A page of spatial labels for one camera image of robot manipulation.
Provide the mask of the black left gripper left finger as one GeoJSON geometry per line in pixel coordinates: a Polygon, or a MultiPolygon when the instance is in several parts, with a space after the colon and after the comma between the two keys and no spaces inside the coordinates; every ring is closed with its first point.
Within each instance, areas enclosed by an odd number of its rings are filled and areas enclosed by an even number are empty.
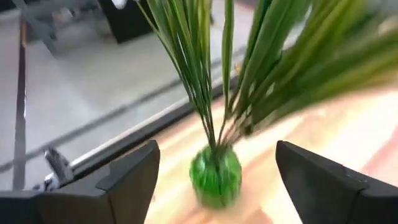
{"type": "Polygon", "coordinates": [[[144,224],[159,163],[150,140],[59,189],[0,191],[0,224],[144,224]]]}

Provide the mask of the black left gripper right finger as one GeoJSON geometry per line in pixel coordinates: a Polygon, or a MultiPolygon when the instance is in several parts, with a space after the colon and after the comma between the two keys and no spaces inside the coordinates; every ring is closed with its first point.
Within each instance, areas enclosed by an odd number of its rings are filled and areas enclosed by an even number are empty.
{"type": "Polygon", "coordinates": [[[398,224],[398,187],[287,141],[275,159],[303,224],[398,224]]]}

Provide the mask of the green glass vase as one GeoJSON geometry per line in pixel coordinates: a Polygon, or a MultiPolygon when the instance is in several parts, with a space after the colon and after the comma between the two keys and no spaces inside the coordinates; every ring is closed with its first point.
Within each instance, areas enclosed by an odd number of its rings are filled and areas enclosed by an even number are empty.
{"type": "Polygon", "coordinates": [[[192,159],[189,169],[197,200],[214,210],[234,205],[240,196],[242,175],[241,163],[230,145],[217,151],[204,147],[192,159]]]}

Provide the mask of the black box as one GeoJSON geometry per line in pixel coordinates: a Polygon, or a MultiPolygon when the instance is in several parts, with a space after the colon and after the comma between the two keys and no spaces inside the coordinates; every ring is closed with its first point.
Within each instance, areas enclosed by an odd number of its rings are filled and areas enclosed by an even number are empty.
{"type": "Polygon", "coordinates": [[[98,0],[118,44],[153,32],[144,14],[149,12],[147,0],[98,0]]]}

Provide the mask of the silver corner bracket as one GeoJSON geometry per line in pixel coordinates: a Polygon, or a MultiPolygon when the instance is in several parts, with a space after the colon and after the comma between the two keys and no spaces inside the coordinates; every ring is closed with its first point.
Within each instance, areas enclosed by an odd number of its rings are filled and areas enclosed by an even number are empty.
{"type": "Polygon", "coordinates": [[[44,157],[52,170],[52,174],[32,187],[32,190],[46,192],[59,189],[62,184],[74,179],[73,169],[70,167],[69,160],[54,148],[44,151],[44,157]]]}

